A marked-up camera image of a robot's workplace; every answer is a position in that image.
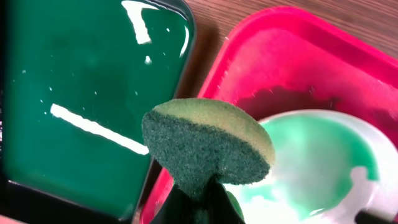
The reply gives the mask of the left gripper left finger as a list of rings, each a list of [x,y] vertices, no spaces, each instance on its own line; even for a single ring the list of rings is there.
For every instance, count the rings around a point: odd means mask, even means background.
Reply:
[[[195,202],[174,185],[150,224],[192,224]]]

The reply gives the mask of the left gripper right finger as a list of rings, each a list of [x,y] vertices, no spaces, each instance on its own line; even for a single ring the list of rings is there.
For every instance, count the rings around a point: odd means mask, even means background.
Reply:
[[[234,208],[225,188],[211,180],[198,209],[198,222],[202,224],[245,224]]]

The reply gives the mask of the green yellow sponge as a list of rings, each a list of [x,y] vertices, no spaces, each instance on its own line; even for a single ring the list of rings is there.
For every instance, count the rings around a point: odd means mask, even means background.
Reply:
[[[206,98],[174,99],[142,119],[144,143],[179,189],[199,201],[211,181],[259,182],[275,162],[266,130],[242,109]]]

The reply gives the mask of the white plate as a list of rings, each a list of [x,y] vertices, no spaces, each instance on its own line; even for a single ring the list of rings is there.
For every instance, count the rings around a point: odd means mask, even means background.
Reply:
[[[397,149],[375,126],[327,110],[261,120],[275,162],[265,179],[226,185],[246,223],[353,223],[397,215]]]

